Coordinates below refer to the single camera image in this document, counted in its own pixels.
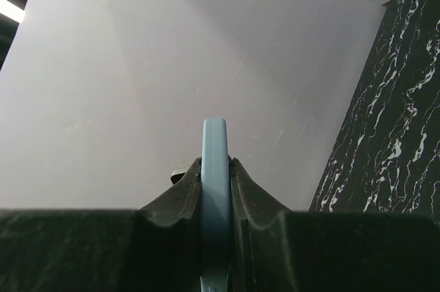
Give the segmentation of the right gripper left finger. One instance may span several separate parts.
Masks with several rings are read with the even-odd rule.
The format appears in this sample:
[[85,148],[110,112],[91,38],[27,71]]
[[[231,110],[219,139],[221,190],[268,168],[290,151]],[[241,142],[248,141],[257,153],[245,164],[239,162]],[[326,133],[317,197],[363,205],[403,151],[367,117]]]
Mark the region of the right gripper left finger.
[[201,162],[138,210],[2,210],[2,291],[199,291]]

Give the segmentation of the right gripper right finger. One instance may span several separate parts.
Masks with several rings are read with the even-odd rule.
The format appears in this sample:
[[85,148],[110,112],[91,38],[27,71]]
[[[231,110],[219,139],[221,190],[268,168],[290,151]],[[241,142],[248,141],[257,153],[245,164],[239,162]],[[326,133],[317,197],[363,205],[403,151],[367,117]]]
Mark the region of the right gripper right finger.
[[407,214],[295,212],[229,163],[230,291],[438,291],[439,228]]

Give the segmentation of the light blue phone case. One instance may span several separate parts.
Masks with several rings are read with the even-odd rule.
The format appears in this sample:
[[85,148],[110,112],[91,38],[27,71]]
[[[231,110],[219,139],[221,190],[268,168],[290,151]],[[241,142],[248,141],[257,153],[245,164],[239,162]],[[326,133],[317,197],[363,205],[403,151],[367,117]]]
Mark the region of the light blue phone case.
[[203,123],[201,186],[201,290],[227,291],[232,206],[227,128],[220,117]]

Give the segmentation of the phone with teal case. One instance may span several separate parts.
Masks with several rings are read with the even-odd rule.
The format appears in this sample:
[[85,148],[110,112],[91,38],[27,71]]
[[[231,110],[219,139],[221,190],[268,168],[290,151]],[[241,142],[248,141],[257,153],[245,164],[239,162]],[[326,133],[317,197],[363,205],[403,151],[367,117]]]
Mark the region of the phone with teal case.
[[184,162],[178,164],[172,171],[170,180],[173,185],[175,185],[179,180],[182,179],[182,177],[186,174],[188,169],[191,167],[192,162]]

